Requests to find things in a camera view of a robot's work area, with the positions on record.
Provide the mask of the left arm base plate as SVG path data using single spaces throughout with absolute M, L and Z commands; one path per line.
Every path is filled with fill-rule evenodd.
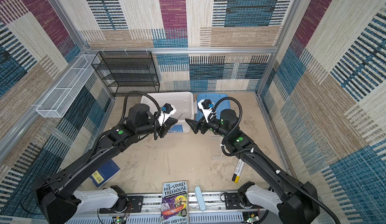
M 128 215 L 131 213 L 140 213 L 142 211 L 144 196 L 134 195 L 127 197 L 127 208 L 124 214 Z

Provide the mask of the white plastic storage bin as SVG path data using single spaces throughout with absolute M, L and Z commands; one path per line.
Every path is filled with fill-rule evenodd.
M 190 126 L 185 121 L 185 119 L 192 120 L 195 116 L 195 101 L 191 92 L 161 92 L 149 93 L 149 95 L 158 102 L 160 107 L 166 103 L 175 106 L 177 111 L 171 118 L 177 119 L 183 113 L 180 120 L 169 130 L 169 134 L 187 134 L 191 131 Z

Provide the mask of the dark blue notebook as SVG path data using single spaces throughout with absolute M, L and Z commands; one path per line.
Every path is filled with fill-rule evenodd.
M 90 179 L 96 188 L 100 189 L 120 170 L 120 167 L 111 159 L 92 173 Z

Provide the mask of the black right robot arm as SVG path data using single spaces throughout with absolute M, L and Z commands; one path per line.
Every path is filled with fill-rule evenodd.
M 235 156 L 254 169 L 278 195 L 280 202 L 273 209 L 284 224 L 310 224 L 324 210 L 335 223 L 340 223 L 337 215 L 318 199 L 317 190 L 310 182 L 302 183 L 289 175 L 267 157 L 242 130 L 239 124 L 242 113 L 232 109 L 221 112 L 220 118 L 199 121 L 186 119 L 196 134 L 212 131 L 223 136 L 221 148 L 226 156 Z

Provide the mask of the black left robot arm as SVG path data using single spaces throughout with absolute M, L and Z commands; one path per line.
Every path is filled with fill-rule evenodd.
M 178 122 L 172 118 L 176 108 L 166 103 L 152 114 L 146 104 L 136 104 L 127 117 L 97 137 L 94 146 L 76 161 L 48 178 L 33 183 L 37 206 L 50 224 L 64 224 L 74 215 L 96 209 L 126 212 L 126 193 L 118 186 L 97 191 L 78 191 L 77 188 L 101 166 L 124 152 L 142 136 L 155 134 L 163 138 Z

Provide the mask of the treehouse paperback book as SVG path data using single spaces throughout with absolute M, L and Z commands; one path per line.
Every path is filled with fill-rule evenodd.
M 186 181 L 163 184 L 161 200 L 161 224 L 188 224 L 188 183 Z

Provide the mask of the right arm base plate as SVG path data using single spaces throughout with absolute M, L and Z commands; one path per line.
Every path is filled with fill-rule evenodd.
M 252 207 L 246 195 L 240 192 L 224 192 L 221 194 L 220 200 L 225 203 L 227 210 L 250 209 Z

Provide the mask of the black mesh shelf rack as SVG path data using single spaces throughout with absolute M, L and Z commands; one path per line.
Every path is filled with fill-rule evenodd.
M 91 63 L 114 97 L 131 91 L 159 92 L 160 83 L 153 56 L 147 51 L 100 51 Z

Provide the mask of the black capped white marker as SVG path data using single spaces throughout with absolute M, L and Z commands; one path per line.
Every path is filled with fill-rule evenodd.
M 238 163 L 237 163 L 237 166 L 236 166 L 236 169 L 234 171 L 233 177 L 232 177 L 232 181 L 233 182 L 238 183 L 238 181 L 240 179 L 240 174 L 241 174 L 243 165 L 244 165 L 243 160 L 239 159 Z

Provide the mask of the yellow capped white marker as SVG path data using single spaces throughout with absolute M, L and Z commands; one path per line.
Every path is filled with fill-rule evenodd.
M 237 172 L 236 172 L 236 178 L 235 178 L 235 181 L 234 181 L 235 183 L 238 183 L 238 182 L 239 182 L 239 179 L 240 179 L 240 175 L 241 175 L 243 166 L 244 166 L 244 162 L 241 162 L 241 164 L 240 164 L 240 166 L 238 167 Z

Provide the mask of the light blue case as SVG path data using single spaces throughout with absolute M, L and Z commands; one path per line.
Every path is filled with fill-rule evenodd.
M 196 195 L 196 199 L 197 199 L 197 203 L 198 203 L 200 211 L 202 211 L 202 212 L 205 211 L 206 210 L 206 204 L 205 204 L 202 190 L 199 186 L 195 187 L 195 195 Z

